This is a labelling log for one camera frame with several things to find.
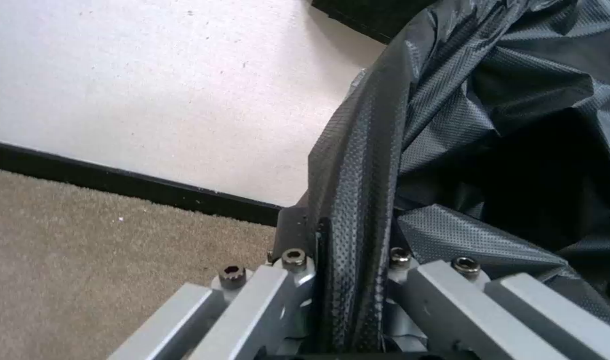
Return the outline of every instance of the textured black fabric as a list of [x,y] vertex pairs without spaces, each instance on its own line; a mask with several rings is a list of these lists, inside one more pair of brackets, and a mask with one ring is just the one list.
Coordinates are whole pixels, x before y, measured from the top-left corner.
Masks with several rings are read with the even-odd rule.
[[308,191],[321,351],[381,348],[392,221],[421,262],[527,271],[610,324],[610,0],[420,11],[323,131]]
[[357,32],[388,44],[435,0],[313,0],[312,6]]

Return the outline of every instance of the black baseboard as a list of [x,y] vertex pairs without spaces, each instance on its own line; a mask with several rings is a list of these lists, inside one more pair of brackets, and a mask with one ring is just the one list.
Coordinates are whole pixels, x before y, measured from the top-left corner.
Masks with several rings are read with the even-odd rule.
[[0,143],[0,169],[171,207],[276,226],[280,206]]

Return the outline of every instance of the bolt head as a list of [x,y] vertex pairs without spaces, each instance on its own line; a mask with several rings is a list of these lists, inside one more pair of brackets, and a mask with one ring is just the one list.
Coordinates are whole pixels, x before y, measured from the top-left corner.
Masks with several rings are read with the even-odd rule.
[[412,261],[412,253],[401,247],[393,247],[389,251],[389,265],[396,269],[407,269]]
[[223,289],[234,290],[245,285],[247,280],[245,266],[225,265],[218,271],[218,279]]
[[474,278],[481,273],[481,264],[467,256],[458,256],[452,259],[451,268],[466,278]]
[[301,272],[307,267],[307,255],[300,248],[289,248],[280,256],[282,268],[291,272]]

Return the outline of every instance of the white wall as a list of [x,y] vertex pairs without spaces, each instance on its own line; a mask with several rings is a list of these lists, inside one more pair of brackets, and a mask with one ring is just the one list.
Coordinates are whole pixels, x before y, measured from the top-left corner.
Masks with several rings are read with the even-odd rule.
[[304,0],[0,1],[0,142],[292,205],[382,50]]

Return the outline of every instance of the beige carpet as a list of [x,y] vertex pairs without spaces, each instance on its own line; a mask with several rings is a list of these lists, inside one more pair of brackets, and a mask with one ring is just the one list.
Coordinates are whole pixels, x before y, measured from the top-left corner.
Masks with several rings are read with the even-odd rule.
[[184,282],[261,264],[273,235],[0,171],[0,359],[104,359]]

